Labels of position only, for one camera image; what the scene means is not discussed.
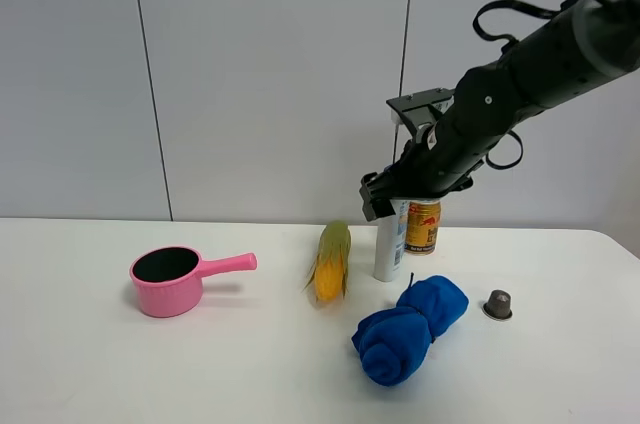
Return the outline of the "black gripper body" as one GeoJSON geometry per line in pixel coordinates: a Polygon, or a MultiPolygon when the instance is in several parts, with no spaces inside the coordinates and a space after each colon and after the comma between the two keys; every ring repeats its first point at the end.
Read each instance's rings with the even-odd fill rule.
{"type": "Polygon", "coordinates": [[[401,157],[384,171],[386,199],[441,198],[468,186],[470,174],[488,152],[488,120],[466,113],[429,115],[417,123],[401,157]]]}

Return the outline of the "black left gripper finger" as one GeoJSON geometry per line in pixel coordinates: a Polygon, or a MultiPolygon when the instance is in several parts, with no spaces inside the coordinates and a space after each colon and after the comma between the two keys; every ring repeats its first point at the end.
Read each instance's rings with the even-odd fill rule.
{"type": "Polygon", "coordinates": [[[360,181],[359,193],[362,212],[367,221],[393,216],[395,214],[389,190],[393,187],[388,172],[365,174],[360,181]]]}

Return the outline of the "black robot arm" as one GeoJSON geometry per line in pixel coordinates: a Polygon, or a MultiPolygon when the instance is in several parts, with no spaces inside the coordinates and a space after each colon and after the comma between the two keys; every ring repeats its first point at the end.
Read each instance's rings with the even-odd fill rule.
{"type": "Polygon", "coordinates": [[[455,88],[388,100],[411,134],[399,159],[361,180],[367,221],[394,215],[395,200],[439,199],[470,188],[488,154],[514,127],[639,67],[639,0],[566,0],[548,11],[514,0],[545,20],[523,40],[505,35],[501,57],[469,69],[455,88]]]}

